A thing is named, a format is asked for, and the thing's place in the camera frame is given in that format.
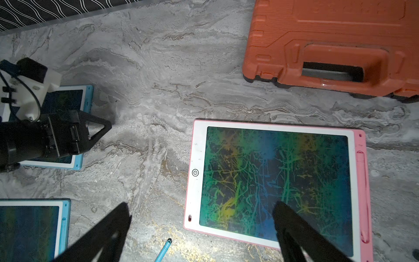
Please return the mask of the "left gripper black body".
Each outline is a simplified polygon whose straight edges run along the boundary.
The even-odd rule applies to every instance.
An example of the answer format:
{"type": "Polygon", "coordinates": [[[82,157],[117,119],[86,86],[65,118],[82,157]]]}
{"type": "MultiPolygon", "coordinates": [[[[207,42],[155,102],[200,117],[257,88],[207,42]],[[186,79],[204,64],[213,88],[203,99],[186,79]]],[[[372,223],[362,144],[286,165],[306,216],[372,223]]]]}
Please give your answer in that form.
{"type": "Polygon", "coordinates": [[[42,156],[67,157],[87,152],[89,150],[87,116],[88,114],[83,111],[68,111],[63,115],[43,115],[45,149],[42,156]]]}

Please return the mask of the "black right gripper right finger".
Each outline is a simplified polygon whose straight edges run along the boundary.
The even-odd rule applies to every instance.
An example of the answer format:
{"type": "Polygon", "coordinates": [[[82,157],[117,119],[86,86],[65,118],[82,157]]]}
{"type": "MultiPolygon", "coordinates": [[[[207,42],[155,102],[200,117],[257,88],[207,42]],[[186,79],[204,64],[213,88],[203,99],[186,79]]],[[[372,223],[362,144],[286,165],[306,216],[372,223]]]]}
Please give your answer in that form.
{"type": "Polygon", "coordinates": [[[284,202],[277,202],[272,216],[285,262],[305,262],[303,251],[314,262],[351,261],[284,202]]]}

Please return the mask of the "blue stylus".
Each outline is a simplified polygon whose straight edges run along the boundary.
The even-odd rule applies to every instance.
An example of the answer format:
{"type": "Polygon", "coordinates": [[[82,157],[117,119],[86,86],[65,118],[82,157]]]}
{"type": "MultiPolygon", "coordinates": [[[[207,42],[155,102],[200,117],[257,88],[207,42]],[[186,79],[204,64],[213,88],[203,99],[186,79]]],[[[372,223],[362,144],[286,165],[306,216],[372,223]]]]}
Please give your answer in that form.
{"type": "Polygon", "coordinates": [[[165,257],[166,253],[168,252],[171,244],[172,244],[172,239],[171,238],[167,239],[166,243],[164,244],[164,246],[160,250],[159,254],[157,255],[157,257],[155,259],[155,262],[162,262],[163,258],[165,257]]]}

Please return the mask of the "blue tablet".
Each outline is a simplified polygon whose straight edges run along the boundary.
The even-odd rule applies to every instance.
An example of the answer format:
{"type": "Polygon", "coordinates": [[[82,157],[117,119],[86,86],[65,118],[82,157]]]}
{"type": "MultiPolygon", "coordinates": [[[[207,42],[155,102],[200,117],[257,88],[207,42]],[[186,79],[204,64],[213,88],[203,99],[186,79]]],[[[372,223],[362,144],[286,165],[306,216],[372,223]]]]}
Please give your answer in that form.
{"type": "MultiPolygon", "coordinates": [[[[64,86],[56,92],[47,93],[41,107],[42,115],[59,114],[63,115],[70,110],[80,110],[90,114],[93,96],[93,86],[64,86]]],[[[7,122],[19,121],[10,115],[7,122]]],[[[82,167],[83,153],[76,156],[62,158],[34,158],[22,161],[20,166],[36,166],[49,168],[62,168],[80,170],[82,167]]]]}
{"type": "Polygon", "coordinates": [[[1,261],[50,262],[68,247],[70,199],[1,199],[1,261]]]}

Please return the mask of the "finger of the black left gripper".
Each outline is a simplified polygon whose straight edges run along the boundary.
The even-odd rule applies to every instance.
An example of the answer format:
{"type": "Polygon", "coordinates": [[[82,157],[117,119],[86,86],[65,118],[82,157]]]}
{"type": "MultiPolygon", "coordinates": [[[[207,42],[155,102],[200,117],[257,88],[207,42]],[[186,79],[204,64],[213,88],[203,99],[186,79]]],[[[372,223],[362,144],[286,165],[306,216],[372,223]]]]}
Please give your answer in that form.
{"type": "Polygon", "coordinates": [[[108,132],[111,130],[111,122],[100,117],[93,116],[86,112],[77,111],[77,141],[76,148],[79,152],[87,152],[108,132]],[[89,135],[87,122],[103,125],[103,128],[94,135],[89,135]]]}

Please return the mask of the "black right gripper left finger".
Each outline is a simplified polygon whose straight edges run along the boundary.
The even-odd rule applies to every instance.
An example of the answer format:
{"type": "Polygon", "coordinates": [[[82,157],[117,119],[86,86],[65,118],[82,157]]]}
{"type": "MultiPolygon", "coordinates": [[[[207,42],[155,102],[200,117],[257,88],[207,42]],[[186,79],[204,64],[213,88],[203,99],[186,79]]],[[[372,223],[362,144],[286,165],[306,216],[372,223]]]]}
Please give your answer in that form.
{"type": "Polygon", "coordinates": [[[91,262],[97,257],[99,262],[118,262],[131,221],[128,204],[123,202],[54,261],[91,262]]]}

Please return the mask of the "pink stylus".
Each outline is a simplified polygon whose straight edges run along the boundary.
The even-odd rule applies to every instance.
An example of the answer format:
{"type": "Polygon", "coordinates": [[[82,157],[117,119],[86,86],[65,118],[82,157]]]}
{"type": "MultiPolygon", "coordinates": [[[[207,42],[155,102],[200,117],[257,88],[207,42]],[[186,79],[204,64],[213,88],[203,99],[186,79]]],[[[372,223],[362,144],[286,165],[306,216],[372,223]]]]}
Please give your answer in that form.
{"type": "Polygon", "coordinates": [[[367,168],[365,154],[362,151],[356,153],[356,167],[358,180],[359,208],[360,208],[360,232],[363,243],[370,242],[369,233],[369,205],[367,202],[367,168]]]}

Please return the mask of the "orange plastic tool case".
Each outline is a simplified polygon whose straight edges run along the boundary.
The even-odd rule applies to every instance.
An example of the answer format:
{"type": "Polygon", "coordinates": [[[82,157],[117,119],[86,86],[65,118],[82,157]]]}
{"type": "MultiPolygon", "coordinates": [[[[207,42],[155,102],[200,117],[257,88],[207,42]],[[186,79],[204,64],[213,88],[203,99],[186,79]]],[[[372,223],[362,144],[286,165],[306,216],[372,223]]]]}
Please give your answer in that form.
{"type": "Polygon", "coordinates": [[[256,1],[248,82],[419,99],[418,1],[256,1]]]}

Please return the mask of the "pink writing tablet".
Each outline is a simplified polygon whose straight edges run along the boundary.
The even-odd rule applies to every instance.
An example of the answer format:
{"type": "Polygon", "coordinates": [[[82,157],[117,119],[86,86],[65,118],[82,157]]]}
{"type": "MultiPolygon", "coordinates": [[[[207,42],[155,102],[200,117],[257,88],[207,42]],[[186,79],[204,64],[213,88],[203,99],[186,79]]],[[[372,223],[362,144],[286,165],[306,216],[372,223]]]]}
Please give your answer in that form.
{"type": "Polygon", "coordinates": [[[284,202],[355,262],[373,260],[366,134],[360,129],[195,120],[183,225],[279,249],[284,202]],[[365,154],[370,242],[361,241],[356,153],[365,154]]]}

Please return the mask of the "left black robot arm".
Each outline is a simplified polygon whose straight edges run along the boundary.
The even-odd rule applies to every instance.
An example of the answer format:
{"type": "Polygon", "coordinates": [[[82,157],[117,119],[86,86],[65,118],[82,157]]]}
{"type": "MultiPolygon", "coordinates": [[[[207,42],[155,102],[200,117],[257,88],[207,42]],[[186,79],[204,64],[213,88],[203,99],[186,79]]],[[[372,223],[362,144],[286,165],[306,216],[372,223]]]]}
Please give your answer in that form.
{"type": "Polygon", "coordinates": [[[44,114],[37,122],[1,123],[1,172],[34,158],[62,158],[89,151],[111,130],[111,122],[80,110],[44,114]]]}

